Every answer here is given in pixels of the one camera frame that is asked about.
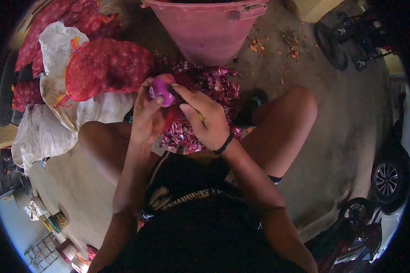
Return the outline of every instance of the peeled onion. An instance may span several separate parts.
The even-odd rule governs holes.
[[[161,74],[155,77],[152,86],[149,88],[152,99],[163,96],[164,103],[162,107],[169,107],[175,102],[176,97],[168,89],[168,85],[172,83],[176,83],[172,75]]]

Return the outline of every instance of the leg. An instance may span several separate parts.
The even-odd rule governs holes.
[[[301,150],[316,116],[313,94],[303,86],[294,87],[252,114],[257,128],[241,145],[268,175],[282,177]]]
[[[79,144],[96,168],[115,186],[125,164],[131,124],[90,121],[79,130]],[[151,153],[151,164],[160,156]]]

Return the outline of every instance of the knee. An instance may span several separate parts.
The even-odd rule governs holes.
[[[101,123],[98,121],[88,121],[84,123],[79,129],[78,141],[81,144],[86,144],[90,142],[94,135],[97,135],[95,133],[99,128],[100,124]]]
[[[295,86],[289,90],[291,96],[299,105],[302,112],[309,117],[317,116],[317,100],[314,94],[305,86]]]

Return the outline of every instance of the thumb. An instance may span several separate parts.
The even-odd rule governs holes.
[[[182,112],[184,112],[185,116],[187,117],[194,131],[199,131],[199,130],[204,129],[204,125],[202,124],[202,121],[199,118],[199,115],[196,109],[191,107],[191,105],[189,104],[181,104],[179,108],[182,110]]]
[[[142,115],[146,119],[150,119],[152,115],[157,112],[164,103],[164,98],[159,96],[153,99],[149,104],[143,109]]]

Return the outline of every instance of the concrete floor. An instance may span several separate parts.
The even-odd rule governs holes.
[[[153,12],[137,6],[128,6],[134,16],[128,19],[127,36],[151,52],[158,48],[162,53],[175,53],[174,43]],[[355,11],[345,4],[337,9]],[[333,18],[328,14],[323,20]],[[139,31],[133,27],[138,22]],[[300,37],[306,36],[302,44],[307,51],[301,50],[299,63],[286,57],[290,46],[279,33],[287,27]],[[261,39],[265,54],[252,51],[247,40],[238,63],[230,64],[242,75],[237,79],[242,90],[260,87],[274,98],[300,84],[310,88],[317,98],[317,120],[278,186],[302,240],[334,221],[337,204],[343,198],[367,196],[374,150],[391,122],[383,61],[369,63],[365,72],[357,72],[351,63],[345,72],[339,72],[315,46],[312,29],[312,24],[302,24],[276,1],[269,2],[267,13],[257,19],[249,34]],[[64,235],[81,249],[86,243],[100,247],[110,222],[115,189],[89,164],[79,145],[50,159],[45,170],[34,164],[31,181],[34,192],[38,191],[52,214],[60,209],[67,215],[70,224]]]

